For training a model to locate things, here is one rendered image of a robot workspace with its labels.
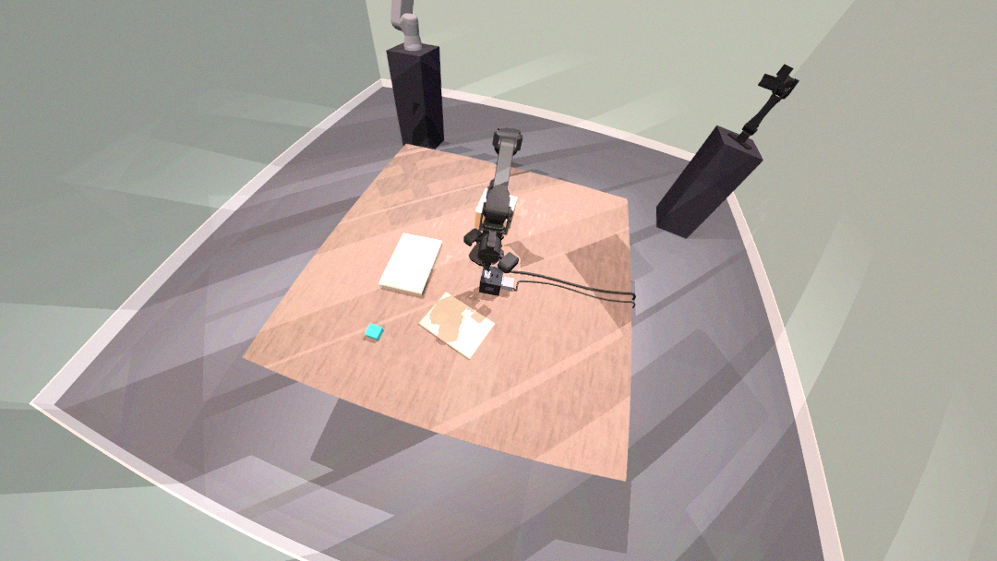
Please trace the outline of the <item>teal cube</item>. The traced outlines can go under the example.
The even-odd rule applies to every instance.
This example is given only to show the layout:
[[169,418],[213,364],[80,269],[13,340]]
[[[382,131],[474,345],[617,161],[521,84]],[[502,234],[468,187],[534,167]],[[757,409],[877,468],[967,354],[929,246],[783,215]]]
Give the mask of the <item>teal cube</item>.
[[370,324],[365,332],[365,335],[369,338],[379,340],[381,338],[384,329],[380,326]]

